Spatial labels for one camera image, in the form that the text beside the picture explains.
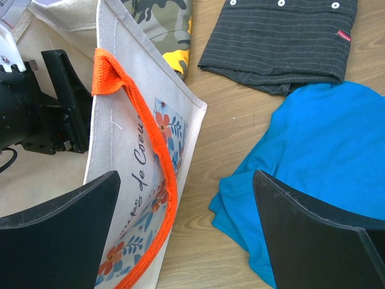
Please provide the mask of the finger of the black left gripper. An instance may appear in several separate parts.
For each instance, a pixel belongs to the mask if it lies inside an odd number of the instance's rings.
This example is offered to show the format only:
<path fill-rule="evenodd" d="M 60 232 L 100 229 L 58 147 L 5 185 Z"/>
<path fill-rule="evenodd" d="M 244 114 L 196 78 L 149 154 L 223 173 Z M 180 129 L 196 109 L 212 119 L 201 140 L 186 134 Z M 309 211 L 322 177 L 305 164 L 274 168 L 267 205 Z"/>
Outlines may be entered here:
<path fill-rule="evenodd" d="M 62 49 L 43 51 L 57 100 L 47 104 L 61 151 L 88 151 L 92 98 Z"/>

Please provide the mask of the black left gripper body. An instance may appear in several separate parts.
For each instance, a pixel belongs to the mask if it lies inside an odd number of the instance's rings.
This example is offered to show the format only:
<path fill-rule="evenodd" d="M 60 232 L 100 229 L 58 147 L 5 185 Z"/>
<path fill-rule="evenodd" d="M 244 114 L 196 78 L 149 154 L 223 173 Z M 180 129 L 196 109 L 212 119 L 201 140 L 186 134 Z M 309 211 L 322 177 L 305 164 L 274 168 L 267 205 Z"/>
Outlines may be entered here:
<path fill-rule="evenodd" d="M 15 64 L 9 72 L 1 67 L 1 149 L 22 145 L 48 155 L 70 151 L 69 108 L 41 91 L 35 61 L 24 65 L 24 72 Z"/>

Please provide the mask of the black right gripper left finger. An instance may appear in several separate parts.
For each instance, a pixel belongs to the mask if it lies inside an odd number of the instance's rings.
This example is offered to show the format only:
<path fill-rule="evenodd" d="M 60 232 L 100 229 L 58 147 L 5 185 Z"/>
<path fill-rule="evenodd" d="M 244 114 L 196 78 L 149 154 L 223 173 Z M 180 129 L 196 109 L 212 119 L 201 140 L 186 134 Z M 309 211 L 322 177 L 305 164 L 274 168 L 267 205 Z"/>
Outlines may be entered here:
<path fill-rule="evenodd" d="M 1 217 L 1 288 L 94 288 L 119 189 L 110 171 Z"/>

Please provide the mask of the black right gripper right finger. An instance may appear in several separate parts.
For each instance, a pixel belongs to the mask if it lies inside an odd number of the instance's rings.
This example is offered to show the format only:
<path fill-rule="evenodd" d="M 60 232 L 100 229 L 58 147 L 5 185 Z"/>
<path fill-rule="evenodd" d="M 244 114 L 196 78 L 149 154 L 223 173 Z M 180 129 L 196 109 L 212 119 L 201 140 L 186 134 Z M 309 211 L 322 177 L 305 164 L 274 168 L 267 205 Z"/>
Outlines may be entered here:
<path fill-rule="evenodd" d="M 384 221 L 257 170 L 253 188 L 277 288 L 384 288 Z"/>

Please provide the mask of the beige canvas tote bag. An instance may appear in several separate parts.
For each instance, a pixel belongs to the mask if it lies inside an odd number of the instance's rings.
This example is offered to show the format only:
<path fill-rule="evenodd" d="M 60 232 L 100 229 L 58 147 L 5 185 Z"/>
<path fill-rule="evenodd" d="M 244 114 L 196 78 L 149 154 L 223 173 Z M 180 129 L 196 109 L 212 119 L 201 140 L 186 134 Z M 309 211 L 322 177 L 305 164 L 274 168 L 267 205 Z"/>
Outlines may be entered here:
<path fill-rule="evenodd" d="M 1 67 L 62 49 L 92 98 L 83 154 L 1 149 L 1 217 L 116 171 L 120 189 L 94 288 L 156 288 L 207 105 L 170 67 L 123 1 L 2 1 Z"/>

